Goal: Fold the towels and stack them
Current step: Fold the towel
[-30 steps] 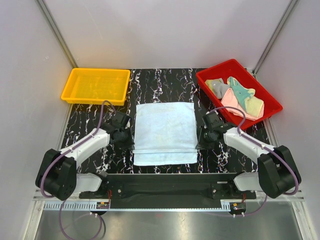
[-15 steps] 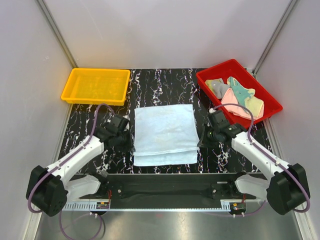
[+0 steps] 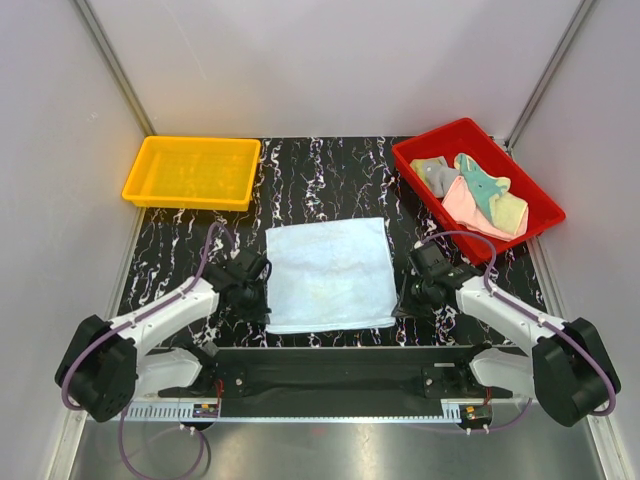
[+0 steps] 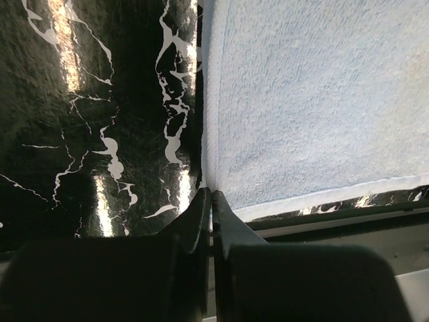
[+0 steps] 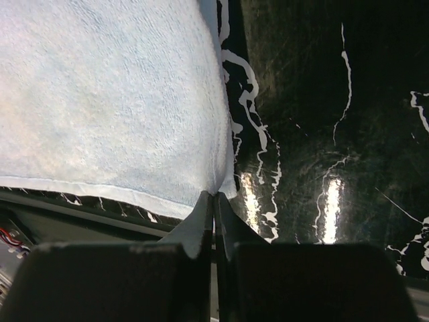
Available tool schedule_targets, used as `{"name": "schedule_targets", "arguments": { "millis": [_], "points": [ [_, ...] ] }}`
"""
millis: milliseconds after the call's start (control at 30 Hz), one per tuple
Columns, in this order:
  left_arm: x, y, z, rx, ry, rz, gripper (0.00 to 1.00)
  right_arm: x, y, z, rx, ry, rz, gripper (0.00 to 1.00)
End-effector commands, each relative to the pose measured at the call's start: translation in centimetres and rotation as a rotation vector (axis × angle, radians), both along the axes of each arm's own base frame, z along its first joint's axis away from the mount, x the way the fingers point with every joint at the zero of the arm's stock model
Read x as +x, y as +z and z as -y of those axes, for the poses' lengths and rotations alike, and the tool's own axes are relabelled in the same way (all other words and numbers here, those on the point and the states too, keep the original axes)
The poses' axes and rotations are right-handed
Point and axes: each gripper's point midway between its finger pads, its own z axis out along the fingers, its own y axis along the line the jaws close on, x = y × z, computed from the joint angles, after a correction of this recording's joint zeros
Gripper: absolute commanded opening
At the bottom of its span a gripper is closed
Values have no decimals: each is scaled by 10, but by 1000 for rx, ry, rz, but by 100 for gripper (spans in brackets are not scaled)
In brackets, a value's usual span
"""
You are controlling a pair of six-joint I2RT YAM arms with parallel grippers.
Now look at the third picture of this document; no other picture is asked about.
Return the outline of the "light blue towel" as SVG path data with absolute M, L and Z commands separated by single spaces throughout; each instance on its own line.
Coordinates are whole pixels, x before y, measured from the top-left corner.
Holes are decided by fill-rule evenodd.
M 395 324 L 394 269 L 384 219 L 270 228 L 266 253 L 275 335 L 387 328 Z

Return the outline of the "pink towel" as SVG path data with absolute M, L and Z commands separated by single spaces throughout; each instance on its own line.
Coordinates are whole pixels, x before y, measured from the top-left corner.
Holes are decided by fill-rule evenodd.
M 514 237 L 495 228 L 476 205 L 462 176 L 457 177 L 453 182 L 442 200 L 442 206 L 457 224 L 491 238 L 511 241 L 526 233 Z

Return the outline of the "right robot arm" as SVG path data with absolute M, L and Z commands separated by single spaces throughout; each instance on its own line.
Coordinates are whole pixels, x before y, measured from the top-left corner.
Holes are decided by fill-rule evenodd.
M 597 328 L 588 320 L 563 320 L 536 309 L 493 283 L 487 272 L 453 265 L 433 242 L 409 253 L 396 317 L 418 317 L 451 304 L 505 339 L 518 353 L 481 343 L 457 359 L 440 390 L 466 396 L 501 389 L 535 400 L 556 423 L 571 427 L 586 416 L 606 416 L 621 382 Z

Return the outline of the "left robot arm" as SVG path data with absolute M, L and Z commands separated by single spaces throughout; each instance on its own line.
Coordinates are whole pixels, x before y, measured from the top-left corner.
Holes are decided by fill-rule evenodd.
M 245 322 L 267 323 L 271 272 L 265 254 L 242 249 L 217 264 L 201 264 L 194 276 L 144 307 L 111 320 L 85 318 L 54 376 L 64 405 L 106 422 L 144 398 L 201 397 L 217 391 L 221 382 L 209 348 L 178 343 L 162 352 L 156 349 L 220 310 Z

